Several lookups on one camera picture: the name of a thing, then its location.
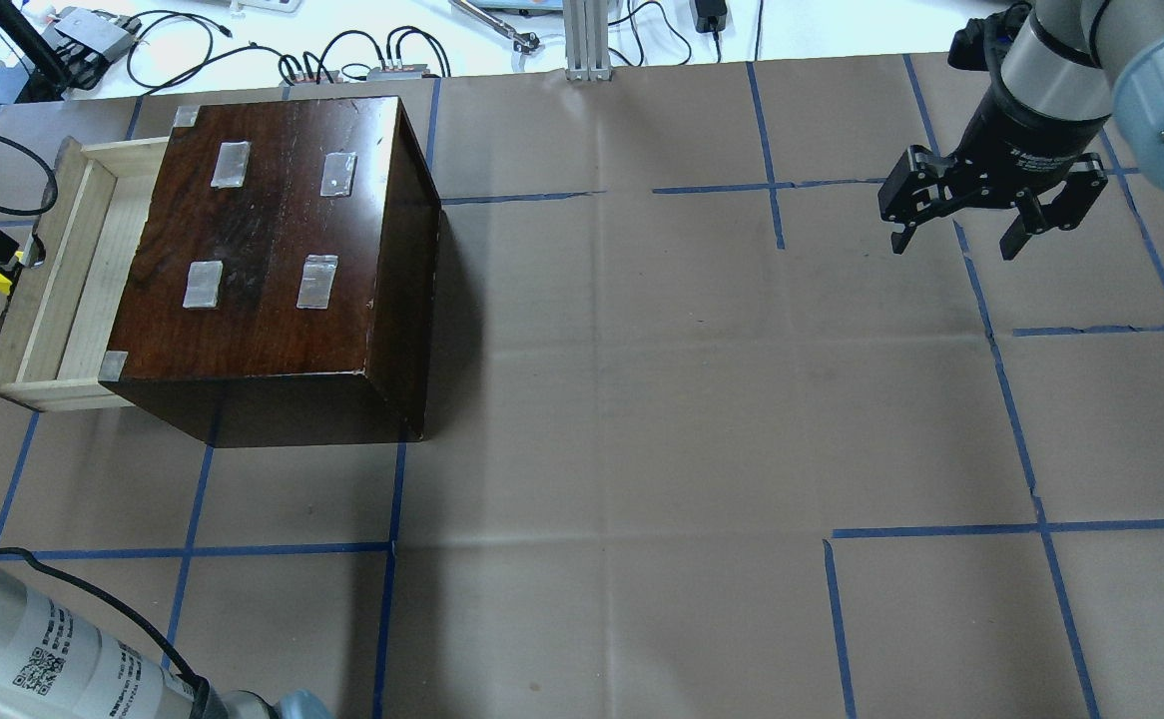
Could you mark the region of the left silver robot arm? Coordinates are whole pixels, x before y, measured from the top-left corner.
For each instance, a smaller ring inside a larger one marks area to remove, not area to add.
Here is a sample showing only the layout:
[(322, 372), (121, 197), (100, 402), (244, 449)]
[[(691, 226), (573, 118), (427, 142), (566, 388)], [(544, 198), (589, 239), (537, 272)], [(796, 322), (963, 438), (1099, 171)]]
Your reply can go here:
[(157, 645), (161, 665), (70, 606), (0, 569), (0, 718), (327, 718), (307, 690), (269, 702), (218, 691), (152, 622), (126, 601), (24, 547), (0, 547), (40, 574), (95, 597)]

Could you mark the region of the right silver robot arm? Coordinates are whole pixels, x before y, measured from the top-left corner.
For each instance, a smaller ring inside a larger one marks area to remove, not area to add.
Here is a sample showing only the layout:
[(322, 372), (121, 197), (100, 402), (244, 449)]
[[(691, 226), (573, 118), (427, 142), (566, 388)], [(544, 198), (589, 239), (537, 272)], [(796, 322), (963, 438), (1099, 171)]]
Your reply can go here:
[(1164, 1), (1016, 1), (968, 20), (947, 64), (987, 73), (988, 87), (951, 154), (907, 147), (879, 190), (894, 252), (964, 208), (1015, 211), (1005, 259), (1071, 232), (1108, 181), (1090, 152), (1108, 120), (1164, 191)]

